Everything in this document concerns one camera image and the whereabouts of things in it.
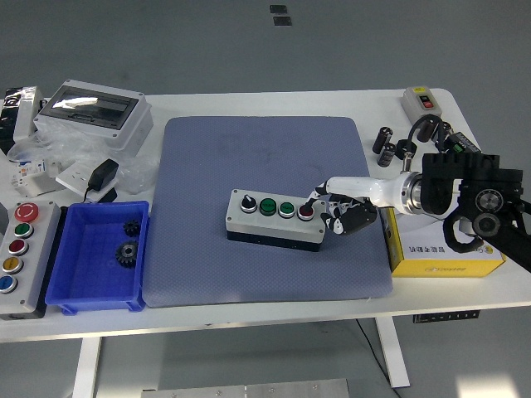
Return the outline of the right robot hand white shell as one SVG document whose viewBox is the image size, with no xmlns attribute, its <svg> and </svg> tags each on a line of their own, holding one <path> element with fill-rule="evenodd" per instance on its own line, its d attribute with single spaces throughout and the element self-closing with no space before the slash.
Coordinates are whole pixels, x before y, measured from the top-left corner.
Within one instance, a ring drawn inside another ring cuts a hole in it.
<svg viewBox="0 0 531 398">
<path fill-rule="evenodd" d="M 322 196 L 329 195 L 329 212 L 322 213 L 325 226 L 336 235 L 349 235 L 376 220 L 376 208 L 406 209 L 402 179 L 370 177 L 331 177 L 317 186 L 301 207 L 303 215 Z"/>
</svg>

